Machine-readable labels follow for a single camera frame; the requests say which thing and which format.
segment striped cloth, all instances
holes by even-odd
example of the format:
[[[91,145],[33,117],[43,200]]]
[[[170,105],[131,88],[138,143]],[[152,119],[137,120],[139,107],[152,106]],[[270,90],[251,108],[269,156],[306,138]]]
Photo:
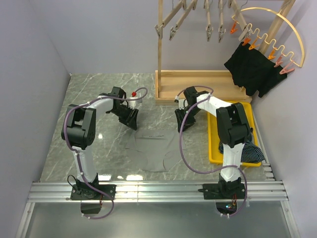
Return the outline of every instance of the striped cloth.
[[[253,128],[251,127],[251,135],[248,136],[247,142],[245,143],[243,150],[242,150],[242,156],[241,156],[241,162],[243,163],[258,163],[263,161],[264,154],[262,153],[262,150],[256,146],[253,143]],[[219,152],[223,154],[223,144],[222,142],[219,143]]]

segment yellow tray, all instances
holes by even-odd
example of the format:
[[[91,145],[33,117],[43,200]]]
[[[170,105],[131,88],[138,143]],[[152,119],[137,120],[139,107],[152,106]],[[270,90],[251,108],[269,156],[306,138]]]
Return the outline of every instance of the yellow tray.
[[[253,136],[254,136],[254,143],[258,146],[258,139],[257,139],[257,133],[255,130],[254,120],[253,120],[253,113],[252,113],[252,107],[250,103],[246,102],[240,102],[243,105],[243,108],[246,112],[247,119],[249,122],[250,127],[253,128]],[[219,146],[219,136],[217,131],[217,119],[210,113],[208,113],[208,147],[209,147],[209,161],[210,163],[214,164],[222,164],[223,163],[223,155],[219,152],[218,146]],[[259,167],[261,165],[261,162],[259,163],[242,163],[243,166],[246,167]]]

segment metal frame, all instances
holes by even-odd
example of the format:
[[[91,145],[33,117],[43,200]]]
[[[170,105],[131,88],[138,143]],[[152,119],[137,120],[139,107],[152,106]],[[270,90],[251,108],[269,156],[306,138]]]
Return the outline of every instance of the metal frame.
[[[204,200],[198,189],[204,183],[217,184],[218,181],[107,181],[101,184],[116,184],[115,202],[217,202],[223,200]],[[33,183],[28,202],[72,202],[72,192],[68,183]],[[250,181],[248,182],[248,199],[250,201],[287,201],[287,193],[282,181]]]
[[[275,181],[264,144],[255,121],[260,147],[264,153],[263,163],[265,181],[248,182],[248,200],[250,201],[281,201],[285,219],[292,238],[299,238],[298,228],[291,212],[288,196],[282,181]],[[203,193],[198,192],[203,183],[217,183],[215,180],[201,181],[102,181],[102,184],[116,184],[115,203],[158,203],[158,202],[215,202],[204,200]],[[71,201],[71,186],[65,182],[34,182],[32,184],[25,210],[17,231],[16,238],[26,236],[33,214],[35,203],[79,203]]]
[[[295,222],[289,201],[281,201],[286,223],[291,234],[291,238],[300,238],[299,230]]]
[[[34,202],[26,203],[18,231],[15,235],[16,238],[24,238],[26,236],[26,232],[29,228],[30,220],[33,214],[34,206]]]

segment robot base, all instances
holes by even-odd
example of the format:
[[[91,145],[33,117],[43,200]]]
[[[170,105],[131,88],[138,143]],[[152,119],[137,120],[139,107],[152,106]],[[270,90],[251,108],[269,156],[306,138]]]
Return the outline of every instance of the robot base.
[[[108,194],[112,199],[115,195],[115,184],[99,184],[98,174],[94,181],[89,183],[91,186]],[[92,190],[84,182],[76,179],[76,184],[73,185],[73,190],[70,195],[70,200],[110,200],[107,196],[101,196],[100,193]]]
[[[204,193],[204,200],[217,199],[244,199],[246,195],[244,184],[241,183],[241,178],[235,181],[226,182],[221,175],[219,175],[218,183],[204,183],[203,189],[198,189],[199,192]]]

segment wooden stand base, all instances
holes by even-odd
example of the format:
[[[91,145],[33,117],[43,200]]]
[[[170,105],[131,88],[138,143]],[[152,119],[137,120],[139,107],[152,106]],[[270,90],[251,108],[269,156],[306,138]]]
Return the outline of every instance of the wooden stand base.
[[[162,70],[159,91],[158,71],[155,73],[156,105],[175,105],[175,96],[184,88],[203,85],[214,89],[213,95],[225,101],[251,102],[245,90],[233,84],[227,70]]]

